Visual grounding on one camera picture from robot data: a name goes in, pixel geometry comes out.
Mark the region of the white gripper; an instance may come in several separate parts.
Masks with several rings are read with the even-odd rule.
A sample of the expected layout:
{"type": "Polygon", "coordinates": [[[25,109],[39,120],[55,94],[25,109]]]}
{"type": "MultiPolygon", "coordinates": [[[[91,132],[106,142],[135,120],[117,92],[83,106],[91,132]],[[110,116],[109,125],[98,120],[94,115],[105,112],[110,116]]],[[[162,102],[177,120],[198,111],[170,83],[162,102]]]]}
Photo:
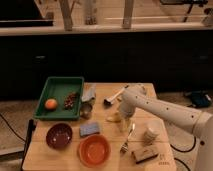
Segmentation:
{"type": "Polygon", "coordinates": [[[122,101],[120,103],[118,111],[121,116],[121,125],[123,131],[127,131],[131,127],[131,118],[133,117],[135,110],[136,107],[127,103],[126,101],[122,101]]]}

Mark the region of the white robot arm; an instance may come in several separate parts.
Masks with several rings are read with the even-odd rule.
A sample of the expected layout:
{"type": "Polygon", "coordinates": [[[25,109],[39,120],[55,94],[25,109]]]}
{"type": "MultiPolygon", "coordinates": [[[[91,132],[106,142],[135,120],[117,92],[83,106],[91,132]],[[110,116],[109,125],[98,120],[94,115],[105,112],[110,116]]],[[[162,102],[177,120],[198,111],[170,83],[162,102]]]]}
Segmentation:
{"type": "Polygon", "coordinates": [[[122,92],[119,112],[124,118],[140,108],[200,139],[194,171],[213,171],[213,114],[149,97],[139,85],[122,92]]]}

